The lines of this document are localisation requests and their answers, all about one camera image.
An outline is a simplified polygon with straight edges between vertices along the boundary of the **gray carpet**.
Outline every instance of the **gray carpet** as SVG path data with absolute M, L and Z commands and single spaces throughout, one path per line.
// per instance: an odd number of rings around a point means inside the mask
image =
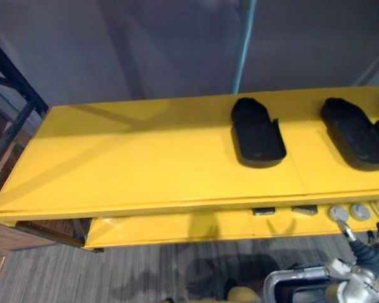
M 341 236 L 106 249 L 64 245 L 10 252 L 0 303 L 157 302 L 221 299 L 228 277 L 248 281 L 293 263 L 353 260 Z

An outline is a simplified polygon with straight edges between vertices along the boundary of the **yellow metal surface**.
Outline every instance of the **yellow metal surface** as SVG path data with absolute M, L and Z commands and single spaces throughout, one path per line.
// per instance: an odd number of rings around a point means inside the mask
M 7 227 L 14 227 L 17 224 L 17 221 L 5 221 L 0 219 L 0 224 Z
M 287 147 L 269 169 L 238 163 L 230 113 L 264 104 Z M 0 192 L 0 218 L 118 217 L 379 198 L 379 171 L 346 164 L 319 110 L 328 97 L 379 119 L 379 87 L 324 88 L 50 109 Z
M 349 210 L 350 204 L 341 204 Z M 350 217 L 353 231 L 376 229 L 379 218 L 370 209 L 371 218 L 357 221 Z M 254 216 L 251 210 L 193 212 L 93 219 L 85 247 L 111 247 L 200 241 L 259 239 L 283 236 L 339 233 L 327 216 L 329 205 L 320 205 L 318 214 L 309 216 L 277 208 L 273 215 Z

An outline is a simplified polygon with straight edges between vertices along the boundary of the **yellow platform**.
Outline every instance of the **yellow platform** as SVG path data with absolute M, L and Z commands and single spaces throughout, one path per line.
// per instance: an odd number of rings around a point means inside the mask
M 379 222 L 370 206 L 365 205 L 370 209 L 370 220 L 350 217 L 347 221 L 355 232 L 376 229 Z M 320 205 L 318 214 L 312 217 L 284 207 L 263 216 L 254 216 L 251 210 L 237 210 L 97 218 L 92 221 L 85 248 L 339 234 L 337 224 L 327 216 L 329 208 Z
M 279 118 L 288 152 L 282 163 L 268 169 L 238 163 L 230 113 L 239 97 L 256 98 Z M 0 219 L 379 199 L 379 171 L 348 166 L 327 135 L 319 111 L 329 97 L 379 119 L 379 87 L 53 107 L 0 192 Z

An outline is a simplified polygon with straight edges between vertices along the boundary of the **metal rod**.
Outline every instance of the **metal rod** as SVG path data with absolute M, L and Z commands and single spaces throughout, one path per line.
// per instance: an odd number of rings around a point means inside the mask
M 275 289 L 280 282 L 328 280 L 325 266 L 309 267 L 303 270 L 278 270 L 271 272 L 264 281 L 263 302 L 275 303 Z
M 1 91 L 0 91 L 0 114 L 2 114 L 5 118 L 7 118 L 8 121 L 13 121 L 17 118 L 17 115 L 22 110 L 22 107 L 15 105 L 12 100 L 7 98 Z M 37 129 L 37 124 L 32 124 L 29 119 L 25 122 L 23 129 L 28 134 L 33 134 L 35 130 Z
M 338 220 L 337 224 L 342 234 L 348 239 L 349 242 L 354 242 L 357 240 L 356 235 L 352 232 L 350 226 L 342 220 Z
M 248 10 L 246 16 L 246 23 L 244 26 L 244 33 L 241 40 L 241 48 L 239 51 L 238 61 L 236 63 L 236 74 L 234 75 L 232 93 L 239 93 L 241 76 L 243 75 L 243 68 L 247 58 L 248 46 L 250 44 L 251 32 L 253 30 L 255 8 L 257 0 L 248 0 Z
M 33 224 L 29 221 L 18 221 L 15 225 L 15 229 L 74 247 L 82 247 L 84 245 L 84 242 L 82 240 L 75 239 L 68 235 L 60 234 L 59 232 L 54 232 L 53 230 L 47 230 L 46 228 Z
M 40 95 L 32 88 L 27 79 L 20 73 L 20 71 L 11 62 L 10 58 L 0 48 L 0 72 L 10 83 L 17 83 L 17 92 L 27 101 L 35 104 L 36 108 L 40 111 L 46 112 L 48 105 L 42 100 Z
M 77 234 L 77 237 L 79 240 L 84 240 L 84 243 L 87 240 L 86 233 L 84 231 L 83 225 L 81 224 L 80 219 L 72 219 L 73 220 L 73 226 L 75 228 L 75 232 Z
M 4 156 L 4 153 L 10 146 L 11 142 L 14 140 L 14 138 L 22 128 L 24 122 L 33 111 L 34 107 L 35 104 L 27 103 L 22 109 L 22 111 L 18 114 L 17 118 L 10 125 L 10 127 L 4 132 L 3 137 L 0 140 L 0 161 Z
M 379 218 L 379 214 L 375 207 L 373 206 L 373 202 L 369 202 L 369 206 L 372 208 L 373 213 Z
M 10 88 L 14 88 L 15 90 L 19 87 L 16 83 L 9 81 L 6 78 L 0 77 L 0 85 L 4 85 Z

